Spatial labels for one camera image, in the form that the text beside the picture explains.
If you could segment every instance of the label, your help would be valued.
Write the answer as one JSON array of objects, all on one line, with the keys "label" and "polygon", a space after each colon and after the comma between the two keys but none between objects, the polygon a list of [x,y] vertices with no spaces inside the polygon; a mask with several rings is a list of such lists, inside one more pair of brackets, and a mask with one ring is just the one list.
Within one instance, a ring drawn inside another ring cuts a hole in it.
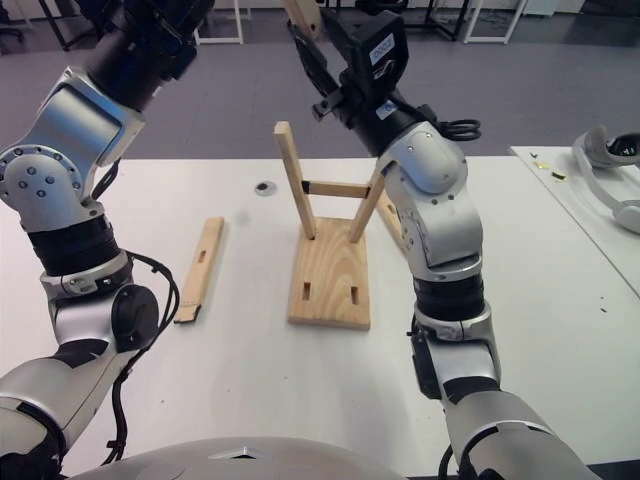
[{"label": "label", "polygon": [[382,57],[384,57],[387,53],[393,50],[393,47],[396,46],[395,39],[393,38],[393,33],[387,35],[387,37],[381,41],[376,48],[369,52],[369,58],[371,59],[371,66],[374,66],[376,63],[380,61]]},{"label": "label", "polygon": [[398,109],[398,107],[396,106],[395,103],[393,103],[391,100],[387,100],[382,105],[380,105],[378,108],[376,108],[376,114],[378,115],[378,118],[380,120],[384,120],[389,115],[391,115],[393,112],[395,112],[397,109]]}]

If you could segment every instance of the light wood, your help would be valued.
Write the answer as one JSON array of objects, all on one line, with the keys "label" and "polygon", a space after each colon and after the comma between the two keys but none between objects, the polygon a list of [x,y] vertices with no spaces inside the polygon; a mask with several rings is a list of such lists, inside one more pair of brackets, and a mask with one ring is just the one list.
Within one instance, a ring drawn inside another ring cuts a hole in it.
[{"label": "light wood", "polygon": [[350,220],[318,217],[316,222],[314,240],[300,232],[289,322],[369,330],[365,238],[349,240]]},{"label": "light wood", "polygon": [[383,190],[380,198],[378,199],[378,203],[376,204],[376,210],[382,217],[382,221],[387,226],[389,233],[395,240],[396,244],[402,250],[402,253],[406,256],[407,252],[405,250],[404,241],[402,240],[402,225],[400,225],[400,220],[398,220],[398,214],[396,212],[396,206],[389,199],[387,195],[387,191]]},{"label": "light wood", "polygon": [[366,198],[369,193],[369,185],[342,182],[318,182],[310,180],[303,182],[308,184],[309,195],[325,195],[328,197]]},{"label": "light wood", "polygon": [[202,227],[198,247],[193,255],[191,268],[180,294],[180,307],[174,318],[176,323],[193,322],[207,295],[211,280],[211,271],[215,264],[220,239],[224,227],[224,218],[208,218]]},{"label": "light wood", "polygon": [[291,125],[289,125],[289,122],[276,123],[273,135],[276,138],[280,153],[282,154],[284,169],[287,172],[287,179],[289,180],[293,200],[296,202],[296,208],[300,215],[302,228],[304,229],[306,237],[312,239],[316,235],[316,224],[309,198],[302,190],[300,160],[298,158],[298,150],[293,141],[293,134],[291,133]]},{"label": "light wood", "polygon": [[356,216],[351,222],[349,240],[353,243],[360,240],[362,232],[364,232],[364,228],[367,226],[367,223],[369,223],[373,209],[376,207],[378,198],[380,198],[380,195],[384,190],[384,177],[378,171],[373,172],[369,185],[369,195],[367,195],[367,198],[360,203]]},{"label": "light wood", "polygon": [[314,39],[322,30],[320,8],[315,0],[282,0],[289,20],[300,27],[302,33]]}]

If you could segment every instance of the gray carpet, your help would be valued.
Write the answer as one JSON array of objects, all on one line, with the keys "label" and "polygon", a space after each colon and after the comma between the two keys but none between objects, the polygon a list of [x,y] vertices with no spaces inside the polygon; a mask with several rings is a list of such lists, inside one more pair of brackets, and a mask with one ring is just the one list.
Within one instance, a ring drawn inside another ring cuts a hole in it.
[{"label": "gray carpet", "polygon": [[[319,97],[305,78],[283,16],[245,22],[245,45],[204,45],[179,82],[148,108],[148,125],[130,158],[276,157],[271,133],[292,123],[301,156],[365,156],[351,132],[310,113]],[[39,103],[67,64],[90,54],[46,52],[0,57],[0,145],[30,126]],[[343,62],[323,44],[333,71]],[[514,42],[463,45],[409,35],[410,62],[400,82],[415,104],[429,103],[444,120],[483,123],[469,154],[502,155],[509,145],[568,145],[592,126],[639,130],[640,49]]]}]

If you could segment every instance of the vr headset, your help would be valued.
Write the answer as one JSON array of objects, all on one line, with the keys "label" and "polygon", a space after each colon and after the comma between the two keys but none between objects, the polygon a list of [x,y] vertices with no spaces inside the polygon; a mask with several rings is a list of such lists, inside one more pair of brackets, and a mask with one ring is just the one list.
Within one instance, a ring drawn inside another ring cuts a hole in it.
[{"label": "vr headset", "polygon": [[640,169],[640,133],[629,133],[607,141],[607,129],[598,126],[573,144],[573,156],[591,192],[611,209],[613,218],[627,230],[640,234],[640,200],[618,200],[598,181],[593,169],[635,165]]}]

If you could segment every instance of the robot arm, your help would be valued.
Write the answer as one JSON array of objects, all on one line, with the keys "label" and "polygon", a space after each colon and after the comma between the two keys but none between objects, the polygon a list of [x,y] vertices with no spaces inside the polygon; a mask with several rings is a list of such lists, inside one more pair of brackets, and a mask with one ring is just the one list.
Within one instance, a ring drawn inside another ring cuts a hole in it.
[{"label": "robot arm", "polygon": [[58,351],[0,379],[0,476],[53,478],[109,388],[158,334],[153,293],[135,285],[92,195],[120,159],[157,89],[195,57],[213,0],[126,0],[86,68],[68,68],[29,133],[0,150],[0,198],[20,214],[45,272]]},{"label": "robot arm", "polygon": [[324,97],[313,113],[318,120],[333,113],[378,157],[414,278],[418,384],[444,406],[461,478],[597,478],[526,403],[500,389],[467,163],[433,112],[408,105],[397,91],[408,60],[402,20],[383,12],[354,28],[329,10],[322,18],[347,62],[340,84],[313,41],[291,25],[307,76]]}]

